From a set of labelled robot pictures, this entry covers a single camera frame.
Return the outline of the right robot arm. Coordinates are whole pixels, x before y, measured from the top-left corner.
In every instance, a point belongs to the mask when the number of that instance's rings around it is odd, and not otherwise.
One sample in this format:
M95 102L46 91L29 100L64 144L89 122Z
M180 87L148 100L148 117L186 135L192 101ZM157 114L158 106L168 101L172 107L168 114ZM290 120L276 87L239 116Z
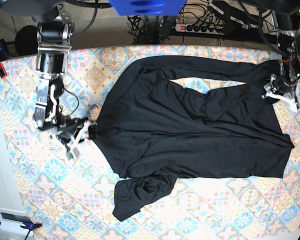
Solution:
M71 118L61 113L60 96L65 92L63 75L71 51L74 23L61 9L61 0L0 0L0 8L11 14L31 17L37 23L38 74L33 120L40 131L51 131L67 150L78 144L88 132L88 118Z

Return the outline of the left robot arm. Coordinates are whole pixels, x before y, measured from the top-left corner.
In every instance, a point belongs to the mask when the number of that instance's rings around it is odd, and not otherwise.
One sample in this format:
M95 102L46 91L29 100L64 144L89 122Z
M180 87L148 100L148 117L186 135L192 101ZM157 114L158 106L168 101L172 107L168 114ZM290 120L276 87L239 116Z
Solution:
M269 83L264 85L263 99L272 98L284 101L297 108L300 80L300 0L239 0L246 15L258 23L258 32L264 43L281 55L281 71L273 73ZM272 15L273 30L277 33L277 47L274 47L263 32L263 23Z

